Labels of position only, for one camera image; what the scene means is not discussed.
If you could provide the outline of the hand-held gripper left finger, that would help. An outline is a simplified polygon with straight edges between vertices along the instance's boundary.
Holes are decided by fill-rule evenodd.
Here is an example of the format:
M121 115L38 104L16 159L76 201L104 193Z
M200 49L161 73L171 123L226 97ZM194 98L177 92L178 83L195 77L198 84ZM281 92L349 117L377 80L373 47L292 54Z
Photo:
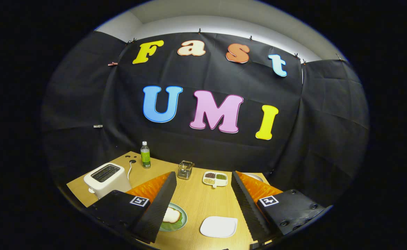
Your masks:
M175 172L167 172L136 188L113 190L87 208L87 216L125 238L154 243L176 189Z

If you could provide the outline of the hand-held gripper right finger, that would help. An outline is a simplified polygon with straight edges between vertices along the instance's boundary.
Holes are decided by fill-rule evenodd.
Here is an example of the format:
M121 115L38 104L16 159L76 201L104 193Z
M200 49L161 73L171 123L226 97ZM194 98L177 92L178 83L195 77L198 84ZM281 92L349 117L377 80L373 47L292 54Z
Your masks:
M295 189L281 191L238 171L232 172L231 186L252 238L260 243L295 234L330 209Z

